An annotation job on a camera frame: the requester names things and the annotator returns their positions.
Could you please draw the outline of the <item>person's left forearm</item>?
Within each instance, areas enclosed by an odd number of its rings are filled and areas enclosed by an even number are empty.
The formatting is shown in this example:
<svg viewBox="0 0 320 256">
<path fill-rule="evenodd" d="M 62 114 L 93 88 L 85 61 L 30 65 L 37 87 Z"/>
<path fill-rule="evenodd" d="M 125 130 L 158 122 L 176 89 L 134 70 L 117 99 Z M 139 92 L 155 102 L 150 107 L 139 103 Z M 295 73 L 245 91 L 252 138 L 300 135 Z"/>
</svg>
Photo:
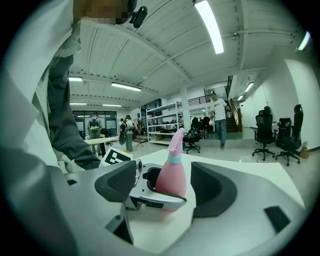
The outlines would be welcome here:
<svg viewBox="0 0 320 256">
<path fill-rule="evenodd" d="M 80 136 L 70 106 L 69 69 L 73 62 L 73 55 L 54 57 L 50 63 L 47 87 L 51 146 L 71 161 L 69 172 L 96 169 L 101 163 Z"/>
</svg>

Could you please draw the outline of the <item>white pillar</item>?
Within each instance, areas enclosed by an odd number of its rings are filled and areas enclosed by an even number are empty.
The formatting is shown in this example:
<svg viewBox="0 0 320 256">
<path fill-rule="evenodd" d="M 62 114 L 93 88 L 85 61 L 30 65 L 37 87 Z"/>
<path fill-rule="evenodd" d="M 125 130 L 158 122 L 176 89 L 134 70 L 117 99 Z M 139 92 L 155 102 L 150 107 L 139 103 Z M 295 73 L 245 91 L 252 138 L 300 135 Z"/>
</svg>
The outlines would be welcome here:
<svg viewBox="0 0 320 256">
<path fill-rule="evenodd" d="M 181 96 L 181 103 L 182 103 L 184 130 L 188 132 L 191 129 L 191 122 L 190 122 L 188 91 L 186 87 L 183 87 L 180 89 L 180 96 Z"/>
</svg>

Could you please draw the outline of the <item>person's white clothing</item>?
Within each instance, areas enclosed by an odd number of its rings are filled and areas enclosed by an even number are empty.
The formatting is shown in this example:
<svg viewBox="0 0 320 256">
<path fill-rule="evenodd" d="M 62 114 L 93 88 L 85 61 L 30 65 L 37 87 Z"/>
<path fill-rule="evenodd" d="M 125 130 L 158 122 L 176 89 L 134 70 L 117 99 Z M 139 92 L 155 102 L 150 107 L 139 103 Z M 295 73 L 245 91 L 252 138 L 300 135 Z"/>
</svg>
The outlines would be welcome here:
<svg viewBox="0 0 320 256">
<path fill-rule="evenodd" d="M 51 144 L 50 64 L 80 51 L 85 6 L 86 0 L 44 0 L 18 29 L 0 66 L 0 148 L 22 150 L 65 174 L 74 173 L 72 163 Z"/>
</svg>

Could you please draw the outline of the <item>round wooden pedestal table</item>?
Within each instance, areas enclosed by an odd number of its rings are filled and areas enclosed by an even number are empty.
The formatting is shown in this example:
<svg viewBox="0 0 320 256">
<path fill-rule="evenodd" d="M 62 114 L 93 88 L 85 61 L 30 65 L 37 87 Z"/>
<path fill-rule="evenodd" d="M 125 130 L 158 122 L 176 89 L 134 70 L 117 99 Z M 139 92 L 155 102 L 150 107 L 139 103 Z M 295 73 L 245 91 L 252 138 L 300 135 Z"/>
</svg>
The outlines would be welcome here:
<svg viewBox="0 0 320 256">
<path fill-rule="evenodd" d="M 86 139 L 84 140 L 88 145 L 100 145 L 101 155 L 104 157 L 106 154 L 106 144 L 113 145 L 114 142 L 118 141 L 118 136 L 113 137 L 101 137 L 95 139 Z"/>
</svg>

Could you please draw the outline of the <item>pink spray bottle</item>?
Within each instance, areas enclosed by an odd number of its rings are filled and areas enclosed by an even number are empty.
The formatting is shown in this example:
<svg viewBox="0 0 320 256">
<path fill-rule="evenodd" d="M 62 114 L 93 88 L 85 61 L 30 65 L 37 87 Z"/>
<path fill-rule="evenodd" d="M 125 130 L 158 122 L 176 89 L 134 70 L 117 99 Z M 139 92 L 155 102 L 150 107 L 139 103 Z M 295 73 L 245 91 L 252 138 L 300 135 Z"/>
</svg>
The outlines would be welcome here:
<svg viewBox="0 0 320 256">
<path fill-rule="evenodd" d="M 180 156 L 167 159 L 159 172 L 155 190 L 184 198 L 187 191 L 185 170 Z"/>
</svg>

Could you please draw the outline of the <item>white shelving rack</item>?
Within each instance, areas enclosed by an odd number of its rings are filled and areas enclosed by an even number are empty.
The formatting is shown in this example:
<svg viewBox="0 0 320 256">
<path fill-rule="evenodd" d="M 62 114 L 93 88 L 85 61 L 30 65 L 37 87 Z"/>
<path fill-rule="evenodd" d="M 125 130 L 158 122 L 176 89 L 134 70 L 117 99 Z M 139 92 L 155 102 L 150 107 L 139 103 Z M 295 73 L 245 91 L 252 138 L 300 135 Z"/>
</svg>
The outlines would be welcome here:
<svg viewBox="0 0 320 256">
<path fill-rule="evenodd" d="M 149 143 L 169 145 L 176 131 L 184 126 L 182 103 L 178 101 L 146 110 L 146 131 Z"/>
</svg>

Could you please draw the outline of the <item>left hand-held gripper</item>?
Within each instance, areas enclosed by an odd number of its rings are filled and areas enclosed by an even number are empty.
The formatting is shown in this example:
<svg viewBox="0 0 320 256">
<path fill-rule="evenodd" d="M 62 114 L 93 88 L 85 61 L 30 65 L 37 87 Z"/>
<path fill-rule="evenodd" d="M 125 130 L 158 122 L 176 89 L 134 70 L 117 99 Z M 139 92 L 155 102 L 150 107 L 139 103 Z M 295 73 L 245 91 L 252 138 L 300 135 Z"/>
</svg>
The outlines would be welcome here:
<svg viewBox="0 0 320 256">
<path fill-rule="evenodd" d="M 176 211 L 187 203 L 187 199 L 180 195 L 154 189 L 161 165 L 143 165 L 140 159 L 111 148 L 100 162 L 100 167 L 114 167 L 99 178 L 99 194 L 107 201 L 124 203 L 129 210 L 138 210 L 145 205 L 166 211 Z M 151 188 L 138 188 L 146 181 Z"/>
</svg>

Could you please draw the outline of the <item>black mezzanine railing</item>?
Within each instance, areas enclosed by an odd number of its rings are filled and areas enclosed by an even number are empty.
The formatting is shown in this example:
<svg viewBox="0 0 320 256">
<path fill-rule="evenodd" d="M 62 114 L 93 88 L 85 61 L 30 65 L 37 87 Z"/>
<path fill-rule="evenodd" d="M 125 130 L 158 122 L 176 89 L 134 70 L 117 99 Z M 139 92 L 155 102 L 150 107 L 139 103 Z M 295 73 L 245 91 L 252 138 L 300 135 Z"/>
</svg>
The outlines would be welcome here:
<svg viewBox="0 0 320 256">
<path fill-rule="evenodd" d="M 211 102 L 210 95 L 200 96 L 188 100 L 189 106 L 196 106 L 201 104 L 206 104 Z"/>
</svg>

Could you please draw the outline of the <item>staircase with railing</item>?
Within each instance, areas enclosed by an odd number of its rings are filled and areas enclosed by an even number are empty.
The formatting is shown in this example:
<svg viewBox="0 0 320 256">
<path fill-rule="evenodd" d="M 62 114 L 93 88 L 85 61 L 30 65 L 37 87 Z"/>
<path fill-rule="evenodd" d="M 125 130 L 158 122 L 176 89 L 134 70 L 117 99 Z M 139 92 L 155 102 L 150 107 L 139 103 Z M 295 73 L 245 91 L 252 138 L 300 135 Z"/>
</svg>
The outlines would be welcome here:
<svg viewBox="0 0 320 256">
<path fill-rule="evenodd" d="M 227 86 L 225 92 L 227 96 L 227 105 L 229 110 L 226 111 L 226 129 L 228 133 L 241 133 L 243 131 L 241 109 L 236 106 L 237 101 L 231 97 L 233 75 L 229 75 L 227 79 Z"/>
</svg>

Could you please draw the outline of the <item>black office chair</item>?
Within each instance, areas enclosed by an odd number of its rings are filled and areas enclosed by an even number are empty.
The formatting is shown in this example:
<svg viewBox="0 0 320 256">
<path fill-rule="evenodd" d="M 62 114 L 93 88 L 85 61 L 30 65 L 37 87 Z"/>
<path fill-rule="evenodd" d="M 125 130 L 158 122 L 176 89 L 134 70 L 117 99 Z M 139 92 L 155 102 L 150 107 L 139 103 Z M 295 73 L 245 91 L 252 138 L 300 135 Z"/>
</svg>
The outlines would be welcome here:
<svg viewBox="0 0 320 256">
<path fill-rule="evenodd" d="M 283 123 L 283 127 L 278 127 L 277 144 L 282 146 L 284 151 L 275 156 L 275 160 L 278 157 L 286 157 L 286 166 L 290 165 L 290 157 L 297 160 L 300 164 L 300 158 L 295 156 L 295 152 L 302 145 L 301 130 L 304 119 L 304 112 L 301 104 L 297 104 L 294 107 L 294 120 L 293 125 L 289 122 Z"/>
<path fill-rule="evenodd" d="M 254 131 L 254 139 L 262 144 L 262 148 L 256 148 L 252 156 L 254 157 L 255 154 L 262 153 L 263 161 L 266 160 L 266 154 L 270 154 L 275 158 L 275 153 L 266 148 L 267 145 L 276 142 L 276 136 L 273 134 L 272 129 L 273 116 L 270 107 L 265 106 L 264 109 L 260 110 L 258 115 L 255 116 L 255 121 L 257 129 Z"/>
<path fill-rule="evenodd" d="M 186 154 L 188 154 L 190 150 L 196 150 L 198 153 L 201 152 L 201 147 L 197 145 L 197 143 L 200 141 L 200 138 L 200 132 L 194 127 L 184 134 L 182 139 L 182 147 L 183 150 L 186 150 Z"/>
</svg>

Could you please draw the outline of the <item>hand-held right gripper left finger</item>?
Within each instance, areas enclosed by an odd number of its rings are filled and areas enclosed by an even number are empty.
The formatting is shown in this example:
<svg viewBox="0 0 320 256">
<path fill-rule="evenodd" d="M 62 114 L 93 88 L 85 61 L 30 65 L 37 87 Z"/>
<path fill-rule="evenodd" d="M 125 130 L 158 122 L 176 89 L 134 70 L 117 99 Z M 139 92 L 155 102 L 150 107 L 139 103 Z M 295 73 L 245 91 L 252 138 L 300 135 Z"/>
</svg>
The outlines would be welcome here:
<svg viewBox="0 0 320 256">
<path fill-rule="evenodd" d="M 64 174 L 20 149 L 4 151 L 4 196 L 50 256 L 150 256 L 133 245 L 125 200 L 136 163 Z"/>
</svg>

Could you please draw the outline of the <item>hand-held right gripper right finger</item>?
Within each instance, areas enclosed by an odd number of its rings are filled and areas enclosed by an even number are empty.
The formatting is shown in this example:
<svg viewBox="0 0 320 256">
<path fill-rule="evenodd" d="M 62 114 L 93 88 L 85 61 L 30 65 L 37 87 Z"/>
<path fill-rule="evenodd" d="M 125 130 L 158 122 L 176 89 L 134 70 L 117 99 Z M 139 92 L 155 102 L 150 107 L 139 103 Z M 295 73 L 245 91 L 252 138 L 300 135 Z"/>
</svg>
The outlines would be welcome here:
<svg viewBox="0 0 320 256">
<path fill-rule="evenodd" d="M 201 161 L 231 179 L 234 203 L 217 217 L 194 218 L 161 256 L 275 256 L 306 219 L 305 205 L 279 163 Z"/>
</svg>

